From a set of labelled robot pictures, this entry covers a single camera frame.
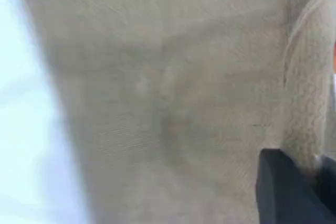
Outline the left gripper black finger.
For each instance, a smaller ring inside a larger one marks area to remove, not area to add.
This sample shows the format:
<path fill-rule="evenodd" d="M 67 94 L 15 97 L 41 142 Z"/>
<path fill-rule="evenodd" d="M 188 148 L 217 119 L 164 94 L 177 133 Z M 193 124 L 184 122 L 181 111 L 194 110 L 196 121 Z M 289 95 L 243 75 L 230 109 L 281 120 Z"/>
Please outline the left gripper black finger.
<path fill-rule="evenodd" d="M 335 160 L 324 156 L 316 185 L 319 220 L 317 223 L 335 223 Z"/>
<path fill-rule="evenodd" d="M 261 150 L 256 179 L 259 222 L 317 223 L 316 185 L 281 150 Z"/>

